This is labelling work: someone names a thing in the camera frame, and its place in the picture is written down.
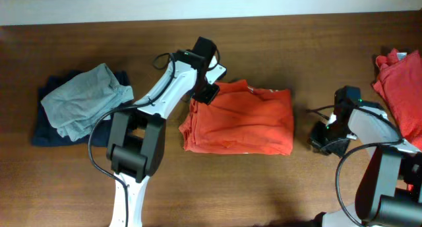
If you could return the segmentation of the orange printed t-shirt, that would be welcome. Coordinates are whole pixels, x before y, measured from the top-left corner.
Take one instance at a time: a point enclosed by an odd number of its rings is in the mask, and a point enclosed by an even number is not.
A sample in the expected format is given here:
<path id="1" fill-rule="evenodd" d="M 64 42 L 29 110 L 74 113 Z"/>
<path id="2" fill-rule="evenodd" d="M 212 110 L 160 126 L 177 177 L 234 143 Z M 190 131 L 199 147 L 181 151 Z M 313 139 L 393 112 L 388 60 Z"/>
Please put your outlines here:
<path id="1" fill-rule="evenodd" d="M 294 118 L 291 92 L 254 88 L 247 81 L 220 82 L 209 104 L 191 100 L 179 126 L 186 151 L 205 154 L 289 156 Z"/>

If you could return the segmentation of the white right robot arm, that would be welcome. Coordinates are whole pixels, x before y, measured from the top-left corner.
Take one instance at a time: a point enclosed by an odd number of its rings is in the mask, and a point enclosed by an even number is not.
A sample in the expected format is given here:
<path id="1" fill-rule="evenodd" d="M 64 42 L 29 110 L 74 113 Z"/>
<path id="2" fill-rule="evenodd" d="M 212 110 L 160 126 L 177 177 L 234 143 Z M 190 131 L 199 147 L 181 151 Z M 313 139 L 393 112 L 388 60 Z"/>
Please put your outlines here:
<path id="1" fill-rule="evenodd" d="M 335 189 L 340 210 L 322 215 L 322 226 L 420 226 L 421 152 L 407 142 L 373 102 L 342 98 L 331 106 L 326 123 L 318 122 L 310 143 L 336 154 Z M 346 205 L 340 174 L 346 160 L 360 150 L 371 154 L 355 194 Z"/>

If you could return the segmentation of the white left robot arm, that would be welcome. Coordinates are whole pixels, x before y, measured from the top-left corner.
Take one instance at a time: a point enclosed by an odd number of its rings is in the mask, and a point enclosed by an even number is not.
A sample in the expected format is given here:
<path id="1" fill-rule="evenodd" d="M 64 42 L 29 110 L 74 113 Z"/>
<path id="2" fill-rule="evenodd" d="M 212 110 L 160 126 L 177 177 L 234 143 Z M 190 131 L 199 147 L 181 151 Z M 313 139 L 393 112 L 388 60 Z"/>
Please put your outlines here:
<path id="1" fill-rule="evenodd" d="M 167 118 L 186 94 L 211 103 L 216 81 L 227 72 L 216 48 L 179 50 L 167 58 L 165 73 L 144 97 L 112 112 L 106 151 L 115 180 L 111 226 L 142 226 L 146 186 L 164 155 Z"/>

